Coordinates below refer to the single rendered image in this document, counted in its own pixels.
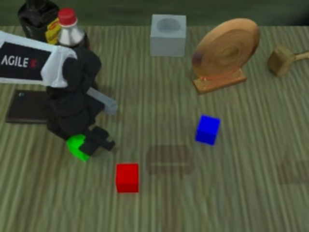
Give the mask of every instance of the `wooden base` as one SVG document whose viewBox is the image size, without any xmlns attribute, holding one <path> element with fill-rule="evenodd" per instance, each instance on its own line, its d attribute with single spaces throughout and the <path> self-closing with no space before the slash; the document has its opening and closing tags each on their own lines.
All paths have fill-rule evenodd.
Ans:
<svg viewBox="0 0 309 232">
<path fill-rule="evenodd" d="M 238 72 L 230 76 L 220 78 L 215 81 L 202 80 L 201 78 L 198 78 L 193 81 L 193 84 L 197 88 L 198 93 L 201 94 L 201 93 L 208 93 L 227 86 L 235 85 L 240 82 L 244 82 L 246 80 L 247 77 L 240 69 Z"/>
</svg>

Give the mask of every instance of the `wooden tabletop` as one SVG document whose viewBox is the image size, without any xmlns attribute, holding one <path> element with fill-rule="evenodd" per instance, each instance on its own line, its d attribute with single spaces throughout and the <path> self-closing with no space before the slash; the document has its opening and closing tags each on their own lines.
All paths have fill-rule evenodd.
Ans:
<svg viewBox="0 0 309 232">
<path fill-rule="evenodd" d="M 266 61 L 277 44 L 308 50 L 309 28 L 261 27 L 243 67 L 248 80 L 205 95 L 188 76 L 191 54 L 211 28 L 188 28 L 183 58 L 150 57 L 149 27 L 85 29 L 102 61 L 100 89 L 119 103 L 118 115 L 97 120 L 118 152 L 100 150 L 83 163 L 44 125 L 5 123 L 15 89 L 43 87 L 0 84 L 0 231 L 308 230 L 309 61 L 283 78 Z M 201 114 L 222 120 L 214 147 L 194 141 Z M 186 146 L 192 172 L 149 175 L 147 155 L 162 145 L 166 156 Z M 139 194 L 116 193 L 119 162 L 140 164 Z"/>
</svg>

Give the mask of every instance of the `white box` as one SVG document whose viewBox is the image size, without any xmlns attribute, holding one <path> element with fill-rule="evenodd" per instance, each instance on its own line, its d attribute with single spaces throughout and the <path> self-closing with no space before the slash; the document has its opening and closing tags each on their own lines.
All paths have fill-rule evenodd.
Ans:
<svg viewBox="0 0 309 232">
<path fill-rule="evenodd" d="M 183 57 L 186 21 L 185 15 L 153 14 L 150 55 L 153 57 Z"/>
</svg>

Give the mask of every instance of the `yellow label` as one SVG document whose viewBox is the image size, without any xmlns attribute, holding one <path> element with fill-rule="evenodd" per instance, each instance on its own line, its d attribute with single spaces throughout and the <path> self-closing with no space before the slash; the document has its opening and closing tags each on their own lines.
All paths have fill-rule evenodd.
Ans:
<svg viewBox="0 0 309 232">
<path fill-rule="evenodd" d="M 61 26 L 59 24 L 59 19 L 56 18 L 47 26 L 47 31 L 45 32 L 46 40 L 49 44 L 56 44 L 58 42 L 58 34 L 60 32 Z"/>
</svg>

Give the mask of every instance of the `red bottle cap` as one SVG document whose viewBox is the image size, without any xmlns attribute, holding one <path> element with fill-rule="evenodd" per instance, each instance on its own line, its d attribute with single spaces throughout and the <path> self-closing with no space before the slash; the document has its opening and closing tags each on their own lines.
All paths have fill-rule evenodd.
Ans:
<svg viewBox="0 0 309 232">
<path fill-rule="evenodd" d="M 77 21 L 75 11 L 72 8 L 62 8 L 58 12 L 59 24 L 69 26 Z"/>
</svg>

